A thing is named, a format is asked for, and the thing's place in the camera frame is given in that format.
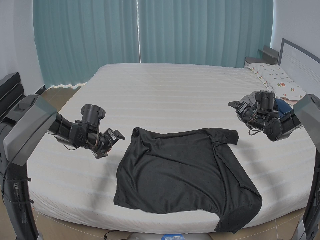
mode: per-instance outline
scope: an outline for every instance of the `pillowcase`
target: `pillowcase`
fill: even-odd
[[[246,67],[261,80],[268,91],[274,92],[278,99],[299,101],[306,95],[306,92],[279,65],[251,63]]]

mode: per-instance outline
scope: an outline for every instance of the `white mattress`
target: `white mattress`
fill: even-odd
[[[213,232],[219,218],[203,210],[151,214],[113,204],[116,170],[134,127],[159,133],[205,127],[237,130],[238,145],[229,145],[259,193],[262,208],[247,227],[306,206],[315,147],[302,128],[288,139],[271,142],[248,135],[228,102],[265,90],[248,69],[178,64],[109,64],[83,86],[60,113],[81,119],[86,103],[106,110],[100,130],[119,130],[108,157],[88,150],[67,150],[46,134],[28,160],[30,196],[36,210],[70,222],[111,230],[147,233]]]

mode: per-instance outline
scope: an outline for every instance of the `white headboard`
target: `white headboard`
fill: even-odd
[[[278,64],[306,93],[320,97],[320,58],[283,38]]]

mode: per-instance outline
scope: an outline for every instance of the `white sticker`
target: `white sticker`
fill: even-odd
[[[116,139],[115,135],[112,133],[112,131],[111,131],[111,130],[108,130],[108,133],[110,134],[110,136],[111,136],[111,138],[112,138],[113,140],[115,140],[115,139]]]
[[[242,107],[239,109],[239,113],[240,113],[240,114],[241,114],[242,111],[246,108],[246,106],[247,106],[246,103],[244,103],[244,104],[242,105]]]

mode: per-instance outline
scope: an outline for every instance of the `black shirt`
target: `black shirt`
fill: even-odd
[[[159,134],[134,128],[118,166],[114,204],[166,214],[202,209],[217,214],[217,232],[235,233],[262,206],[262,197],[227,143],[235,130]]]

